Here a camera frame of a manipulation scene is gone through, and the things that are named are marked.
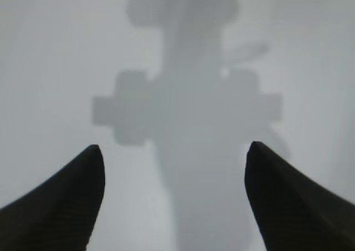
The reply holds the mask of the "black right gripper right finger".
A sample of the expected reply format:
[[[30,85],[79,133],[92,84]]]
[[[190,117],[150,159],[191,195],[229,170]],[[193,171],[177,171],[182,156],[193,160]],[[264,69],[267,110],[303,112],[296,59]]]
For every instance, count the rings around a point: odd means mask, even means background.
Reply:
[[[354,250],[354,204],[251,143],[244,183],[267,250]]]

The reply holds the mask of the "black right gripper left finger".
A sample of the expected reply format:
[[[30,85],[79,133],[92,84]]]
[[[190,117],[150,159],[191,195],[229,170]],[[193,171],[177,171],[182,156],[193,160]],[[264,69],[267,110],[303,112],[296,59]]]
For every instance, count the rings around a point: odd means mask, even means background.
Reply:
[[[93,144],[1,208],[1,250],[86,250],[104,190],[103,156]]]

